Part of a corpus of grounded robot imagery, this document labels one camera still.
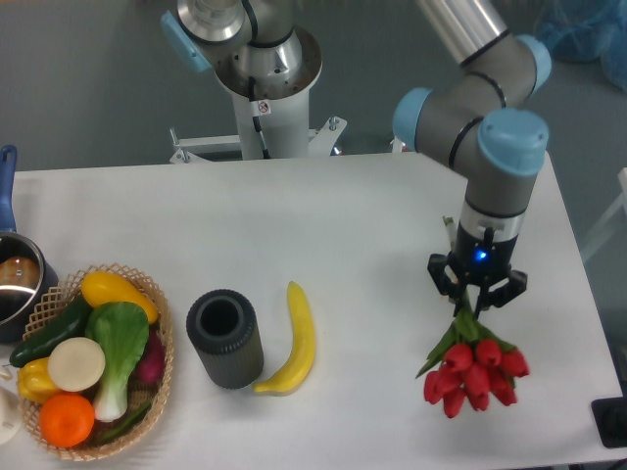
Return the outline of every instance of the light blue joint cap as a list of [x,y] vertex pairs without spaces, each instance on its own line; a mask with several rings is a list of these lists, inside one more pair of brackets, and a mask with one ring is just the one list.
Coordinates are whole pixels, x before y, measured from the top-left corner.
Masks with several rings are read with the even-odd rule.
[[545,84],[545,81],[547,81],[549,75],[551,75],[551,69],[553,67],[551,53],[549,49],[547,49],[547,46],[529,34],[520,34],[516,36],[516,39],[529,48],[536,62],[536,86],[534,86],[532,92],[535,93],[538,88]]
[[428,88],[414,88],[403,97],[392,118],[394,135],[414,151],[418,119],[429,94],[431,94],[431,90]]
[[212,67],[196,44],[185,34],[172,13],[165,12],[161,17],[161,29],[178,58],[191,70],[200,73]]
[[529,111],[502,108],[479,126],[479,148],[494,166],[521,178],[538,174],[545,160],[549,128]]

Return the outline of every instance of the toy banana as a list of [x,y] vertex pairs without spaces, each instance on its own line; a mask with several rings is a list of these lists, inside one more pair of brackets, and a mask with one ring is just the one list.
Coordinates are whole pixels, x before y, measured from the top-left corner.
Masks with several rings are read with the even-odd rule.
[[315,330],[305,292],[295,282],[287,286],[287,304],[292,319],[292,352],[269,379],[253,384],[256,394],[289,395],[308,376],[315,358]]

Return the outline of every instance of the bok choy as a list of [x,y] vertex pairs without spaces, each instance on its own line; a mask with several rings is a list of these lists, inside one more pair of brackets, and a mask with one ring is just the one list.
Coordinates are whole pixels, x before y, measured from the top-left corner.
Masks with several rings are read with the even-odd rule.
[[106,361],[93,405],[98,421],[111,422],[126,413],[128,377],[146,347],[148,319],[140,306],[127,302],[104,304],[91,314],[93,339]]

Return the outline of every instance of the gray cylindrical container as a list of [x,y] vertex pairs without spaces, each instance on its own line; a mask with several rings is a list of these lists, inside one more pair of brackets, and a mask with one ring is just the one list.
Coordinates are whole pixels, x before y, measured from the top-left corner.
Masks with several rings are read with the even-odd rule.
[[187,335],[209,377],[226,389],[240,389],[264,368],[264,350],[251,303],[227,289],[198,299],[187,314]]

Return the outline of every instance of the red tulip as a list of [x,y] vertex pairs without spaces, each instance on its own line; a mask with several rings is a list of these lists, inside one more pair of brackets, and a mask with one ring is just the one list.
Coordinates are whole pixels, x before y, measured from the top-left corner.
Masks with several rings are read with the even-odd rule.
[[490,404],[490,394],[481,394],[481,395],[473,395],[466,390],[466,394],[468,395],[468,401],[470,401],[470,406],[475,411],[485,411],[488,409],[488,405]]
[[462,374],[462,379],[466,389],[475,396],[490,392],[488,368],[481,362],[473,362],[470,368]]
[[454,345],[444,354],[444,360],[455,372],[463,372],[474,360],[472,348],[464,343]]
[[438,371],[438,380],[435,383],[435,393],[445,395],[461,385],[461,374],[455,372],[446,362]]
[[457,387],[444,395],[444,414],[449,418],[455,418],[461,411],[463,399],[466,393],[462,387]]
[[442,394],[435,391],[440,373],[437,370],[429,372],[424,379],[424,399],[431,404],[435,404],[442,399]]
[[484,365],[499,365],[501,363],[501,348],[494,340],[481,341],[474,350],[477,360]]
[[492,392],[500,392],[507,387],[511,387],[511,383],[498,367],[488,367],[488,377],[490,378],[490,390]]
[[524,377],[529,375],[529,366],[525,360],[525,356],[519,350],[504,352],[500,364],[501,370],[505,374],[513,377]]
[[511,385],[504,390],[495,390],[492,393],[505,406],[518,403],[518,398]]

